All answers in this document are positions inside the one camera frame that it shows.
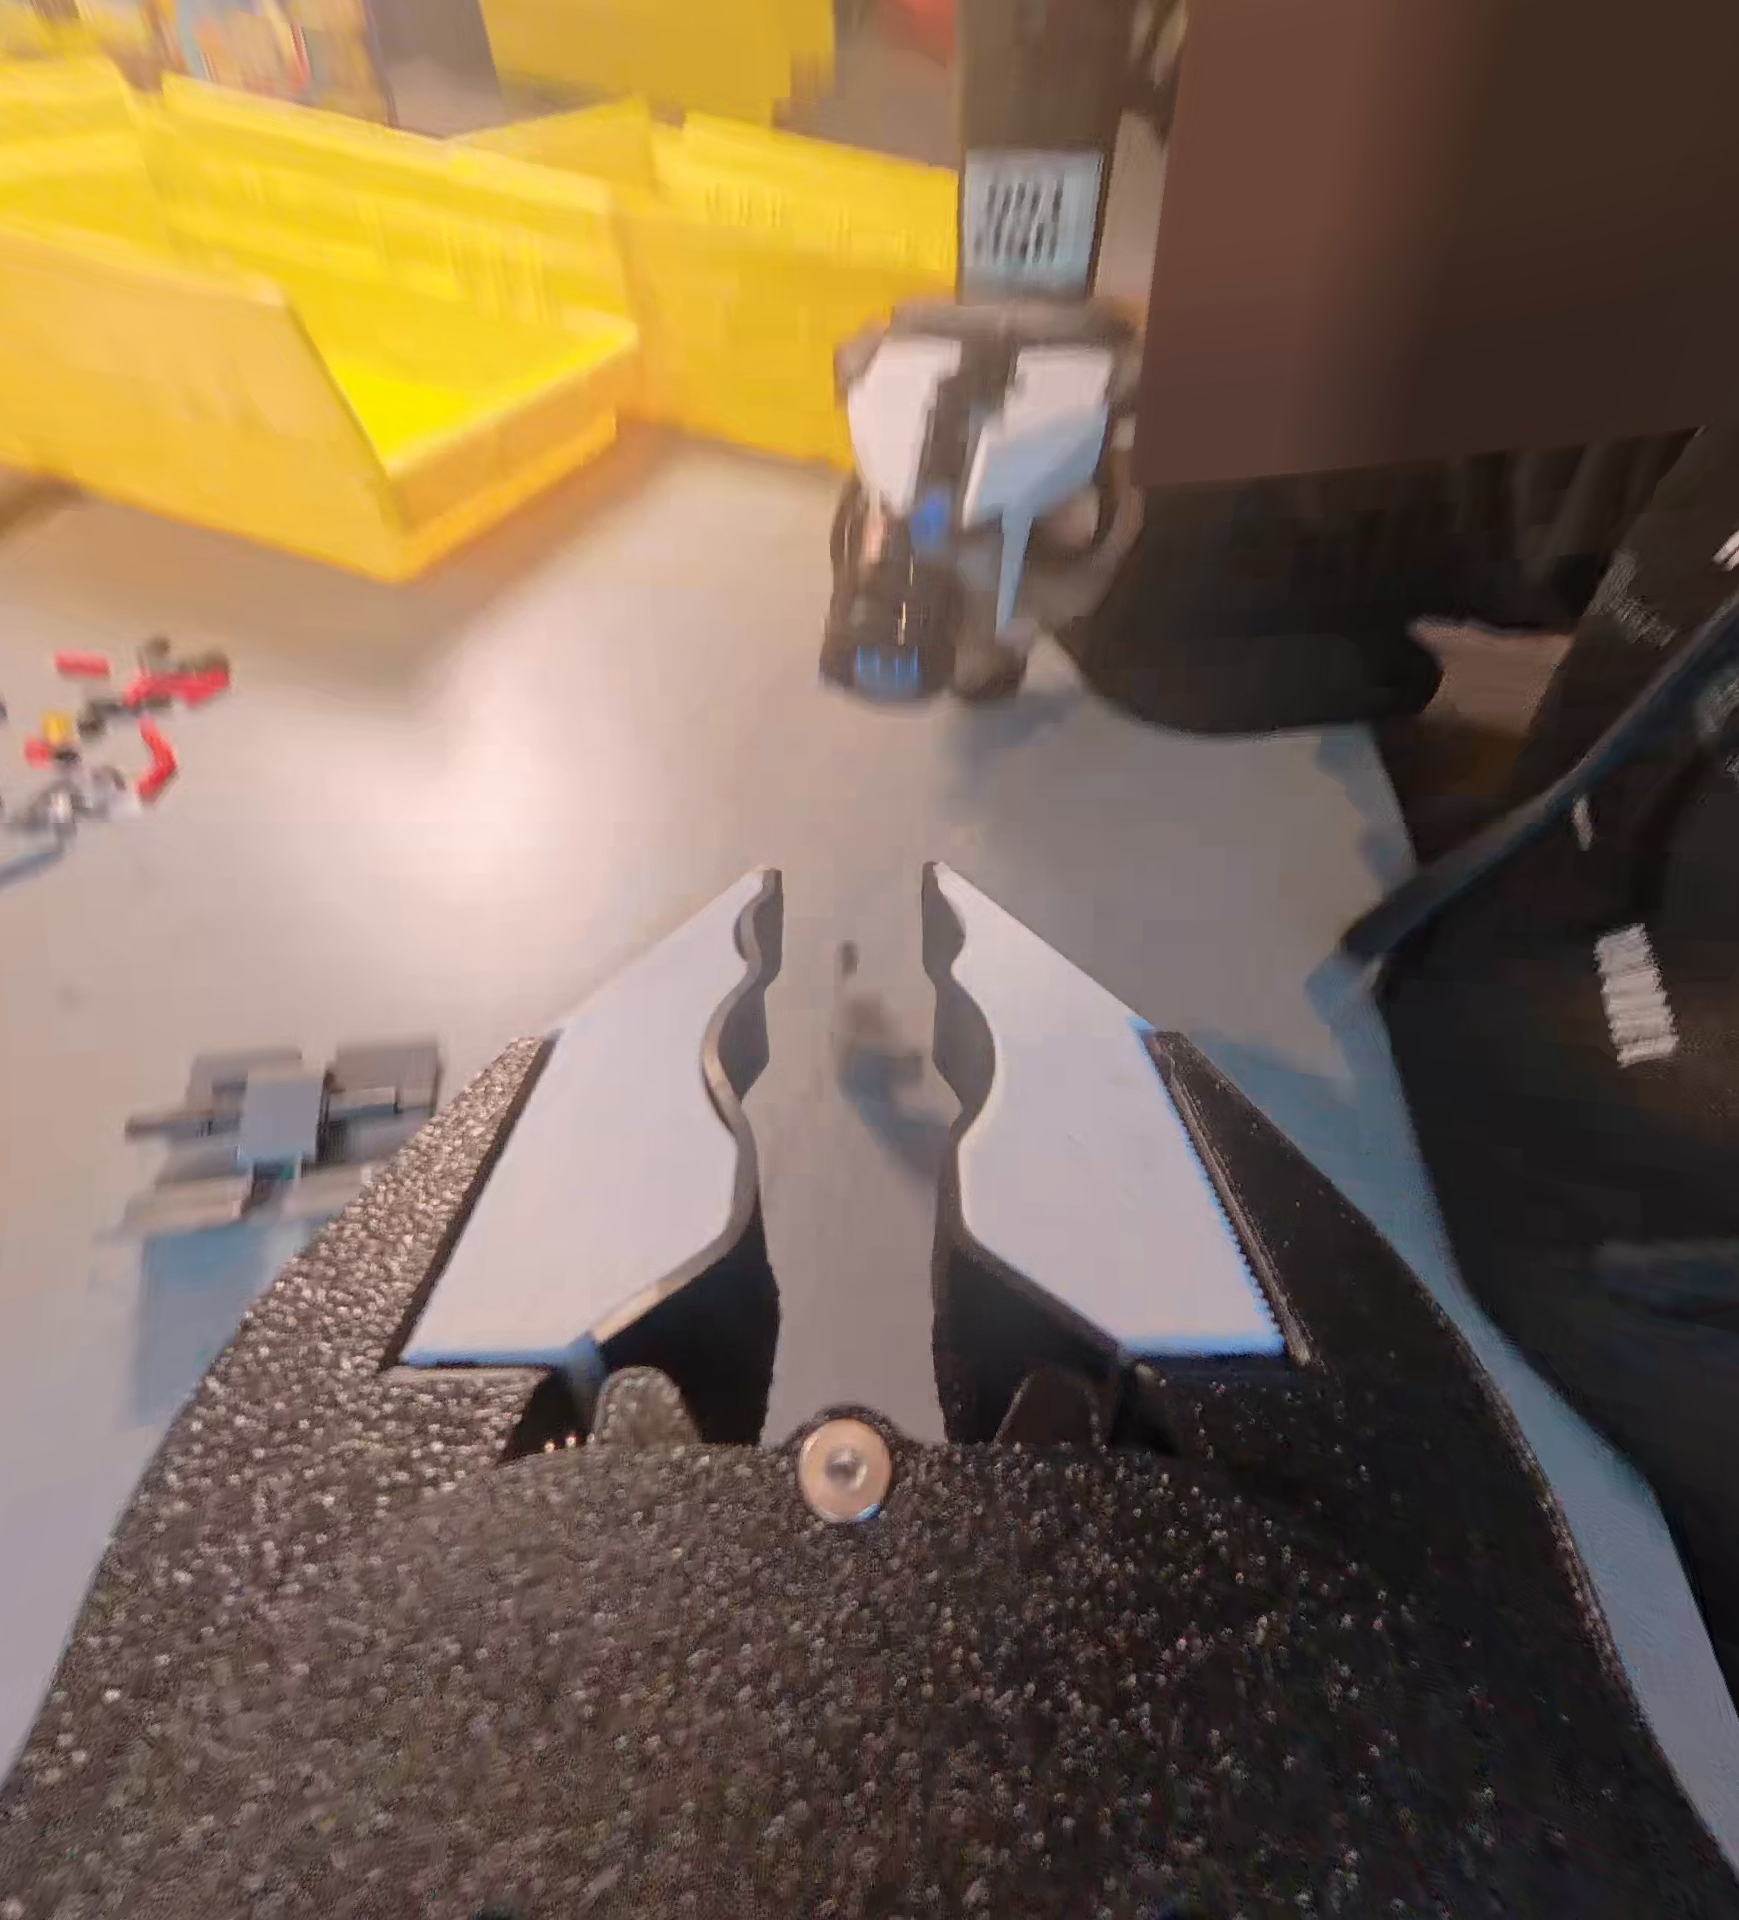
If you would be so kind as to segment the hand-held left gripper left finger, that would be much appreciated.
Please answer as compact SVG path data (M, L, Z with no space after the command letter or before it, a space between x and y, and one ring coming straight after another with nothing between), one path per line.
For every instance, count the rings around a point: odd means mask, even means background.
M536 1372L582 1426L652 1366L710 1442L761 1442L781 1291L745 1095L770 1043L786 875L751 868L541 1043L397 1359Z

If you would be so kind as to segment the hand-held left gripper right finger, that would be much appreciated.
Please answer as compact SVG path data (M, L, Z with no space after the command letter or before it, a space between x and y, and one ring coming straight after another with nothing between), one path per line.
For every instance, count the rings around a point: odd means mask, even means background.
M1290 1366L1251 1227L1171 1091L1160 1028L949 864L921 879L930 1062L956 1097L930 1251L953 1442L1034 1378L1112 1435L1142 1372Z

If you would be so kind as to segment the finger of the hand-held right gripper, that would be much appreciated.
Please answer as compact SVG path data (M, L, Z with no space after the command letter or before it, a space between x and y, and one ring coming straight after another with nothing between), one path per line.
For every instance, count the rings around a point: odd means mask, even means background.
M851 374L852 468L882 515L915 510L939 392L957 366L956 336L876 336L864 367Z
M979 418L957 527L999 532L995 635L1018 635L1027 546L1040 515L1095 479L1112 418L1109 343L1027 343Z

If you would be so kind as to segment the black toy wheel assembly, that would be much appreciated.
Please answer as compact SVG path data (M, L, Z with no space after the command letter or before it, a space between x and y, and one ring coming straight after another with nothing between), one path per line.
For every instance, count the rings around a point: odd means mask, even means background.
M966 520L972 455L929 454L896 510L860 474L836 503L818 676L879 707L1020 692L1040 627L1003 617L1003 520Z

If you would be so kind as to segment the grey desk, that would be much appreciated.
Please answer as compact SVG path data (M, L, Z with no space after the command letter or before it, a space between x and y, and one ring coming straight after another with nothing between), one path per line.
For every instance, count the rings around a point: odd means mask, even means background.
M120 1239L125 1115L204 1050L508 1043L757 865L786 970L755 1115L786 1284L770 1431L939 1435L921 868L940 860L1186 1033L1445 1303L1552 1475L1630 1677L1739 1860L1739 1722L1672 1534L1463 1291L1373 1004L1322 979L1410 837L1365 734L1152 734L1040 656L1027 695L818 682L836 485L630 435L414 585L69 502L0 534L0 790L58 650L222 650L155 809L0 882L0 1779L155 1444L296 1227Z

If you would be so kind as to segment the person's right hand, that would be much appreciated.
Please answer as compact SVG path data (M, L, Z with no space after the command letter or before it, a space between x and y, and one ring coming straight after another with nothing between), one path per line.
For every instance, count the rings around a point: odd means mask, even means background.
M1095 477L1036 517L1030 532L1030 600L1049 625L1095 609L1136 548L1145 524L1145 494L1134 477L1128 434L1115 434Z

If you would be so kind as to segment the grey toy panel assembly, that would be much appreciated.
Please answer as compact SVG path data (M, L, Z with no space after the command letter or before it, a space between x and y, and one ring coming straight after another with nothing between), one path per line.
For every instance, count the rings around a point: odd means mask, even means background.
M441 1078L432 1041L350 1043L327 1062L296 1048L202 1055L181 1100L125 1118L122 1136L159 1142L164 1161L120 1232L174 1239L342 1214L432 1118Z

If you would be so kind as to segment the person's black printed hoodie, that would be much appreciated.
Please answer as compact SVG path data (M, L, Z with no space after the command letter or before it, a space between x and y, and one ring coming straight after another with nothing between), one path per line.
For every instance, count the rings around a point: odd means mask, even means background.
M1346 949L1471 1291L1651 1482L1739 1716L1739 426L1656 479L1504 803Z

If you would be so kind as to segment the pile of small toy parts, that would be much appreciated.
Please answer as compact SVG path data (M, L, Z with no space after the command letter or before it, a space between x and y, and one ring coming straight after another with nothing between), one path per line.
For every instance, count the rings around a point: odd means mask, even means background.
M83 831L159 803L181 770L167 716L233 688L225 650L178 650L167 638L146 638L129 676L95 650L58 650L54 673L79 701L40 712L23 737L31 786L11 793L0 779L0 890L61 864Z

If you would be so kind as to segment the blue toy kit box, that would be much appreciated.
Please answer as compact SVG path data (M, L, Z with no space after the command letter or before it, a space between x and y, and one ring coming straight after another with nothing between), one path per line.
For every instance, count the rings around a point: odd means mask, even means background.
M146 2L172 70L397 125L369 2Z

